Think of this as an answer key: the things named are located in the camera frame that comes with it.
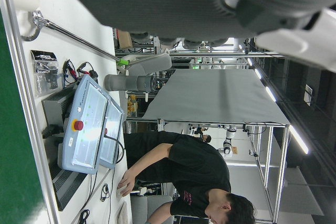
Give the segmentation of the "grey gloved left robot hand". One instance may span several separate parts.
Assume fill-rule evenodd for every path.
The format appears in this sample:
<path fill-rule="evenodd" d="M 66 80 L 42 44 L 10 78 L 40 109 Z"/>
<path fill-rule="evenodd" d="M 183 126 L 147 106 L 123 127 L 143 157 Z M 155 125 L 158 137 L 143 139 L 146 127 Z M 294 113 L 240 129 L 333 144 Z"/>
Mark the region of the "grey gloved left robot hand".
<path fill-rule="evenodd" d="M 335 0 L 78 0 L 103 25 L 162 42 L 230 37 L 335 71 Z"/>

